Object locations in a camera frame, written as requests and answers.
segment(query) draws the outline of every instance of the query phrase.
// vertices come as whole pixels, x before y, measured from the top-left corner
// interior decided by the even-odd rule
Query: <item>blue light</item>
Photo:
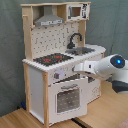
[[[121,60],[117,60],[116,62],[117,62],[117,64],[120,64],[121,63]]]

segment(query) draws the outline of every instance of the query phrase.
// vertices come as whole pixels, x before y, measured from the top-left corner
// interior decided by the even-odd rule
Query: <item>wooden toy kitchen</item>
[[[100,80],[73,72],[103,58],[105,48],[85,44],[90,2],[22,4],[26,107],[46,128],[87,114],[101,95]]]

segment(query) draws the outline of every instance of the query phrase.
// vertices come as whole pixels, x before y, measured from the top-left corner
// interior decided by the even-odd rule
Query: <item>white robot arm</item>
[[[100,80],[112,77],[113,90],[128,93],[128,61],[120,55],[111,55],[100,61],[84,61],[76,65],[73,71]]]

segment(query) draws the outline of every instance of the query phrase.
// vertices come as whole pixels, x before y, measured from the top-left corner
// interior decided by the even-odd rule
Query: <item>stovetop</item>
[[[50,54],[40,58],[36,58],[34,59],[34,62],[37,62],[39,64],[42,64],[48,67],[50,65],[61,63],[69,59],[73,59],[73,57],[70,57],[61,53],[54,53],[54,54]]]

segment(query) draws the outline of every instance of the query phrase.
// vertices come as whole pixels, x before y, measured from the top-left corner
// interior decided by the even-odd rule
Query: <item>faucet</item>
[[[75,35],[79,35],[80,36],[80,41],[82,41],[82,35],[80,33],[74,33],[71,38],[70,38],[70,43],[67,45],[67,49],[72,49],[73,47],[75,47],[75,44],[73,44],[72,39]]]

